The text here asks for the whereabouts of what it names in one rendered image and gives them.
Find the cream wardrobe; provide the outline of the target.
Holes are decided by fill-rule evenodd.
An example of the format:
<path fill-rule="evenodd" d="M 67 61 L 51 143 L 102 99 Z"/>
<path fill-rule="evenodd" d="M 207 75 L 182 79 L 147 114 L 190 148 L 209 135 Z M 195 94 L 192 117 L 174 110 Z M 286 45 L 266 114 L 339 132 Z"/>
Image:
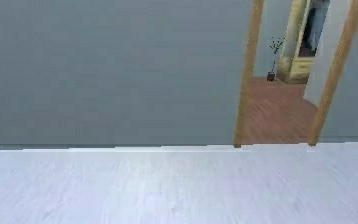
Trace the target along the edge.
<path fill-rule="evenodd" d="M 292 0 L 277 78 L 306 84 L 314 64 L 330 0 Z"/>

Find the thin potted house plant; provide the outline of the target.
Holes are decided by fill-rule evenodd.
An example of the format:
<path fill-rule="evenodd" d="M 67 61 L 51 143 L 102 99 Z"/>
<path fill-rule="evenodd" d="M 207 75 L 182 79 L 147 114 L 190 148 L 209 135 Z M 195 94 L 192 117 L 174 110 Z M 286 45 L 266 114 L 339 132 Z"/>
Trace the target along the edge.
<path fill-rule="evenodd" d="M 285 42 L 284 38 L 277 38 L 274 37 L 271 38 L 271 44 L 269 45 L 271 52 L 272 52 L 272 62 L 271 62 L 271 70 L 267 73 L 266 80 L 273 82 L 275 80 L 275 66 L 277 62 L 277 56 L 280 51 L 280 48 L 282 47 L 283 43 Z"/>

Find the wooden door frame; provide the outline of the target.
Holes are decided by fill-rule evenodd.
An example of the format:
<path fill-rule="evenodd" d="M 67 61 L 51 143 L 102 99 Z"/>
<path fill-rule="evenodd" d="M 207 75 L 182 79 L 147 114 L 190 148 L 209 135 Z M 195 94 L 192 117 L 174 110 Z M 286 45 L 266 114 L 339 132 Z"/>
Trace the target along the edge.
<path fill-rule="evenodd" d="M 264 2 L 265 0 L 252 0 L 249 34 L 244 54 L 242 80 L 240 85 L 239 103 L 237 107 L 236 126 L 233 140 L 233 146 L 235 148 L 240 148 L 243 145 L 244 129 L 248 121 L 247 116 L 249 112 L 250 81 L 254 69 Z M 318 144 L 320 134 L 331 107 L 331 103 L 350 52 L 352 42 L 357 32 L 357 28 L 358 0 L 351 0 L 351 5 L 346 16 L 343 31 L 341 33 L 333 61 L 330 65 L 328 77 L 323 88 L 320 103 L 308 134 L 307 144 L 310 147 L 314 147 Z"/>

